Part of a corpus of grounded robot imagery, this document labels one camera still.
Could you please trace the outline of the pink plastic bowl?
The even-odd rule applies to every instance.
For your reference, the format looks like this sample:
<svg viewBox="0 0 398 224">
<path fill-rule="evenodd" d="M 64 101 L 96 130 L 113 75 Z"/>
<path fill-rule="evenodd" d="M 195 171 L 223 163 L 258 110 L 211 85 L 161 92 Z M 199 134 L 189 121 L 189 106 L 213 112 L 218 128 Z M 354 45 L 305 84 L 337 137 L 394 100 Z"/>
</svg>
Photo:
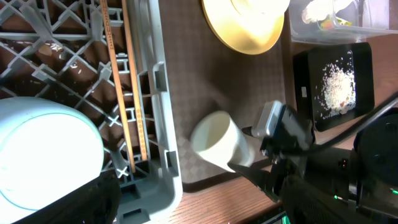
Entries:
<svg viewBox="0 0 398 224">
<path fill-rule="evenodd" d="M 278 17 L 287 10 L 290 0 L 231 0 L 240 14 Z"/>
</svg>

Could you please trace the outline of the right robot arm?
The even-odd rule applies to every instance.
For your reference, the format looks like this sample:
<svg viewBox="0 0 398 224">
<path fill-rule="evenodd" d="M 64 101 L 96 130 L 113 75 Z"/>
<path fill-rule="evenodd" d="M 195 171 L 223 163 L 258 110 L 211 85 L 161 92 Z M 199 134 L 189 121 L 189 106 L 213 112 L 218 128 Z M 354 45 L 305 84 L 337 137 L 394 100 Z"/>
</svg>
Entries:
<svg viewBox="0 0 398 224">
<path fill-rule="evenodd" d="M 284 106 L 261 151 L 270 171 L 229 167 L 275 202 L 291 223 L 397 222 L 397 109 L 377 107 L 323 144 L 309 121 Z"/>
</svg>

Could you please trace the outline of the yellow plastic plate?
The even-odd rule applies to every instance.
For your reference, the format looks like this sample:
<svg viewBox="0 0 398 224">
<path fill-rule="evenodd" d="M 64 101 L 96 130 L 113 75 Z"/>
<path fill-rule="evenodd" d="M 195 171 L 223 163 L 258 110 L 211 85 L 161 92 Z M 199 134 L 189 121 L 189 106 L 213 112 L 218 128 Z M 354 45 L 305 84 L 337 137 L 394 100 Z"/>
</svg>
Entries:
<svg viewBox="0 0 398 224">
<path fill-rule="evenodd" d="M 205 19 L 217 38 L 242 54 L 259 55 L 278 41 L 285 13 L 278 17 L 240 14 L 231 0 L 202 0 Z"/>
</svg>

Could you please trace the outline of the cream plastic cup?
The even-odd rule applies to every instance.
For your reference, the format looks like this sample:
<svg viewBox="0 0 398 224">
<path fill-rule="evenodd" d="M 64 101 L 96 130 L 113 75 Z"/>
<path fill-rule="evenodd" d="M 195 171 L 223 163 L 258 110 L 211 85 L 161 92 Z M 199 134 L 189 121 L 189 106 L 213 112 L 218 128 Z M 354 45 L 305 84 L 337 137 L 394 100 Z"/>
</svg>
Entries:
<svg viewBox="0 0 398 224">
<path fill-rule="evenodd" d="M 228 172 L 228 163 L 249 167 L 255 151 L 243 132 L 225 111 L 215 111 L 204 117 L 190 136 L 192 150 L 203 160 Z"/>
</svg>

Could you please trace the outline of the white napkin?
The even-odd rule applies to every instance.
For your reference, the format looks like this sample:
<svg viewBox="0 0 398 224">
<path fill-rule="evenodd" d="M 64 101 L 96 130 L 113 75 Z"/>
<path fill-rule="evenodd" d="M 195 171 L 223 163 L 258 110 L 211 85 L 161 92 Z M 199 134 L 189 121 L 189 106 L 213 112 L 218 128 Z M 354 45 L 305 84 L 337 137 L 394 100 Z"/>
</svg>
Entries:
<svg viewBox="0 0 398 224">
<path fill-rule="evenodd" d="M 302 20 L 305 24 L 323 21 L 330 14 L 347 8 L 353 0 L 313 0 L 302 11 Z"/>
</svg>

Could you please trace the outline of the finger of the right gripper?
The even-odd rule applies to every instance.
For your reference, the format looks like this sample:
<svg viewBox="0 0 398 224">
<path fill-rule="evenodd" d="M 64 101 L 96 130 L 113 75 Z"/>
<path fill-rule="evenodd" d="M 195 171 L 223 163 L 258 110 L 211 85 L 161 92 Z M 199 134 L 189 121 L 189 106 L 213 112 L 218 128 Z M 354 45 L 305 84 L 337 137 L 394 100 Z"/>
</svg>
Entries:
<svg viewBox="0 0 398 224">
<path fill-rule="evenodd" d="M 279 196 L 273 192 L 273 183 L 271 181 L 271 173 L 266 170 L 253 169 L 251 167 L 241 166 L 238 164 L 228 163 L 228 167 L 246 178 L 254 184 L 260 191 L 264 192 L 273 202 L 279 201 Z"/>
</svg>

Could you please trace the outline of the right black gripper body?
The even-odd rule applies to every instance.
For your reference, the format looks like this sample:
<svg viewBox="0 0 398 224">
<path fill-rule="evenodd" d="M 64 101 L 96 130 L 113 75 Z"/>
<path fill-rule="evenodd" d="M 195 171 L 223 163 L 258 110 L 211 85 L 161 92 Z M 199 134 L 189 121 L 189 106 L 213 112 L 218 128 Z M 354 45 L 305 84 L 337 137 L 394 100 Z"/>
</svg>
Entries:
<svg viewBox="0 0 398 224">
<path fill-rule="evenodd" d="M 307 156 L 302 155 L 314 143 L 312 122 L 284 105 L 271 137 L 264 138 L 265 149 L 273 168 L 267 176 L 264 193 L 273 201 L 280 200 L 284 179 L 288 175 L 304 177 Z"/>
</svg>

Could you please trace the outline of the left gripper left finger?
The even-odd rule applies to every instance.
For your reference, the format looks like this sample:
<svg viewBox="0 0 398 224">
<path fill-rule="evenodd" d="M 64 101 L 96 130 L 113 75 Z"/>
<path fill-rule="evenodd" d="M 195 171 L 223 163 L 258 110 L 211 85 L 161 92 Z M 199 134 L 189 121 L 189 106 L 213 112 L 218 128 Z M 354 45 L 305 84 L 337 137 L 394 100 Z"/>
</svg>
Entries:
<svg viewBox="0 0 398 224">
<path fill-rule="evenodd" d="M 74 190 L 15 224 L 112 223 L 118 214 L 121 189 L 113 171 Z"/>
</svg>

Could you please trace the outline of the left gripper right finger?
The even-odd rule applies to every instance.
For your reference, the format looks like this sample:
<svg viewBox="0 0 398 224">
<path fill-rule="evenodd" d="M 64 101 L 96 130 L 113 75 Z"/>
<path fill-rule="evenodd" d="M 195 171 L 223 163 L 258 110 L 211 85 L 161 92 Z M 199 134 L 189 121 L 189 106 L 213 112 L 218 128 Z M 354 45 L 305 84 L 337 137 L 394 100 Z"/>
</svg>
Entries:
<svg viewBox="0 0 398 224">
<path fill-rule="evenodd" d="M 285 178 L 280 197 L 291 223 L 367 224 L 373 221 L 295 175 Z"/>
</svg>

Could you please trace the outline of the green orange snack wrapper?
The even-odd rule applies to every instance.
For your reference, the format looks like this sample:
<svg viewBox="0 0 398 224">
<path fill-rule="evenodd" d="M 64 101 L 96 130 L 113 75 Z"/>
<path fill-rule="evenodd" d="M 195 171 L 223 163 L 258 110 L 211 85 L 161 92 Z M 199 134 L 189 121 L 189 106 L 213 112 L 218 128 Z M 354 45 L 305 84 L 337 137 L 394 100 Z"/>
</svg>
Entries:
<svg viewBox="0 0 398 224">
<path fill-rule="evenodd" d="M 345 19 L 336 17 L 332 19 L 325 19 L 320 23 L 320 28 L 323 30 L 331 30 L 338 26 L 352 26 L 353 23 Z"/>
</svg>

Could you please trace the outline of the rice food waste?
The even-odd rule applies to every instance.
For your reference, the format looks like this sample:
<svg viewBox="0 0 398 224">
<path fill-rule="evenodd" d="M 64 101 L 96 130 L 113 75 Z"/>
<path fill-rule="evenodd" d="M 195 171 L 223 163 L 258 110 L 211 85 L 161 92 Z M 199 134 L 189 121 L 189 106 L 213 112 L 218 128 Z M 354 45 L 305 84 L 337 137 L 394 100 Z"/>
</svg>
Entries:
<svg viewBox="0 0 398 224">
<path fill-rule="evenodd" d="M 315 99 L 321 106 L 320 119 L 343 115 L 356 106 L 356 82 L 353 52 L 348 50 L 334 62 L 324 65 L 321 82 L 315 85 L 320 96 Z"/>
</svg>

